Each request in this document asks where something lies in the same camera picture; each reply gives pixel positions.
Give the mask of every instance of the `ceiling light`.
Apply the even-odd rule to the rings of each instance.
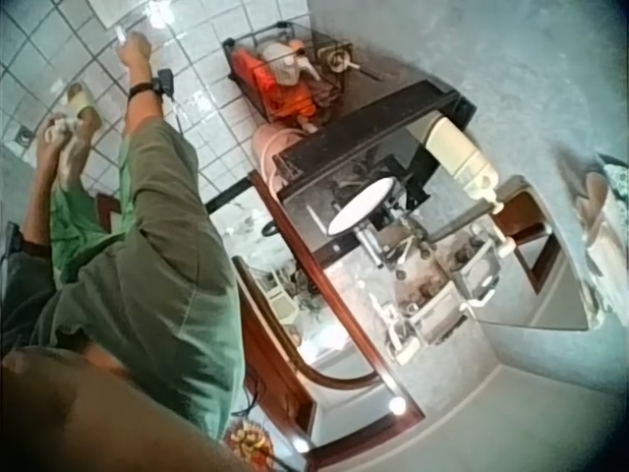
[[[144,9],[150,25],[158,30],[163,30],[167,25],[175,21],[173,11],[170,9],[170,1],[150,1]]]
[[[311,447],[308,445],[308,443],[305,442],[304,440],[300,439],[300,438],[297,438],[296,440],[293,440],[293,447],[300,454],[304,454],[304,453],[308,452],[309,450],[311,450]]]
[[[402,416],[406,413],[406,400],[401,396],[394,396],[391,398],[391,401],[389,401],[389,410],[391,410],[391,413],[395,416]]]
[[[327,226],[327,235],[341,234],[367,218],[386,200],[394,184],[393,177],[383,177],[364,188],[332,218]]]

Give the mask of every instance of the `person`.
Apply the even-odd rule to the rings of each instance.
[[[131,89],[151,81],[150,52],[139,33],[119,46]],[[7,260],[2,355],[74,351],[220,438],[244,380],[243,342],[236,277],[200,200],[195,150],[166,123],[156,93],[130,97],[124,230],[107,234],[81,184],[100,119],[86,90],[72,86],[68,97],[79,103],[75,133],[57,115],[37,134],[23,244]]]
[[[250,470],[180,416],[71,351],[13,350],[0,379],[3,471]]]

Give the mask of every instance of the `wristwatch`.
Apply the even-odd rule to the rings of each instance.
[[[161,100],[161,95],[163,94],[161,83],[158,78],[152,79],[150,82],[142,82],[140,84],[136,84],[129,89],[129,95],[127,98],[127,102],[130,102],[131,99],[136,96],[138,93],[143,91],[151,90],[153,91]]]

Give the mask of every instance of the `wire basket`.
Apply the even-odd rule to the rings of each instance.
[[[288,54],[264,61],[260,50],[271,41],[290,45]],[[321,125],[331,119],[345,87],[345,72],[332,72],[325,58],[350,45],[292,22],[275,25],[223,41],[233,80],[268,122],[300,121]],[[305,57],[314,73],[302,70],[294,85],[282,85],[277,77],[285,58]]]

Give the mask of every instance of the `bathroom floor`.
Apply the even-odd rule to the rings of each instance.
[[[261,117],[227,75],[221,42],[278,20],[308,26],[307,0],[7,0],[0,30],[0,127],[3,144],[34,165],[34,146],[16,136],[36,131],[44,116],[63,110],[69,84],[83,81],[104,126],[84,173],[87,189],[114,194],[122,142],[127,73],[115,47],[116,27],[142,31],[153,45],[153,71],[175,74],[181,125],[195,146],[204,202],[253,168],[250,139]],[[166,98],[166,119],[177,127]]]

